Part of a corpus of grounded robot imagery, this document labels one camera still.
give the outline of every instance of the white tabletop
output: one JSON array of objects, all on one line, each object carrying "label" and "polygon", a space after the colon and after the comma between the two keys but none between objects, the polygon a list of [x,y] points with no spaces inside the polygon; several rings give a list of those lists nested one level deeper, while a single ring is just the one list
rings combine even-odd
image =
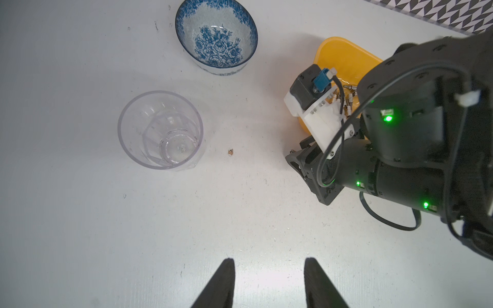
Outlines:
[{"label": "white tabletop", "polygon": [[[322,205],[284,159],[306,135],[282,99],[325,38],[385,59],[401,43],[462,35],[363,0],[242,3],[259,43],[230,77],[184,52],[180,0],[0,3],[0,307],[186,308],[227,257],[234,307],[305,307],[308,256],[353,308],[490,307],[493,262],[438,217],[395,230],[351,189]],[[192,170],[146,169],[118,142],[125,104],[158,89],[204,118]],[[369,201],[414,222],[409,208]]]}]

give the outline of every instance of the bowl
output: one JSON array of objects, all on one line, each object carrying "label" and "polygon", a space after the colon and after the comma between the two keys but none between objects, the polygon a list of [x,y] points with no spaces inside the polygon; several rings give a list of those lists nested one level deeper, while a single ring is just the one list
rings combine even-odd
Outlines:
[{"label": "bowl", "polygon": [[185,0],[175,29],[195,63],[214,75],[241,71],[257,49],[257,27],[235,0]]}]

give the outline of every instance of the yellow plastic container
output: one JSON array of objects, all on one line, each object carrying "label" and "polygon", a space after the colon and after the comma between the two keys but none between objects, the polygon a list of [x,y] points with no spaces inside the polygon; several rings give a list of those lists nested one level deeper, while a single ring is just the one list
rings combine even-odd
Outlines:
[{"label": "yellow plastic container", "polygon": [[[360,80],[372,68],[382,62],[358,45],[342,37],[329,37],[320,45],[315,55],[314,64],[320,68],[335,68],[337,77],[343,85],[358,85]],[[352,108],[359,107],[359,100],[354,98]],[[304,131],[310,134],[305,123],[298,118]]]}]

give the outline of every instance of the cup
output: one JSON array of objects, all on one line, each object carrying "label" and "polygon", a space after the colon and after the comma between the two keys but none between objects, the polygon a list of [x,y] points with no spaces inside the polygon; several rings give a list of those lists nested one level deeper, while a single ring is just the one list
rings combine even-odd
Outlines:
[{"label": "cup", "polygon": [[205,151],[199,112],[169,91],[146,92],[131,100],[118,119],[118,138],[132,160],[157,170],[193,168]]}]

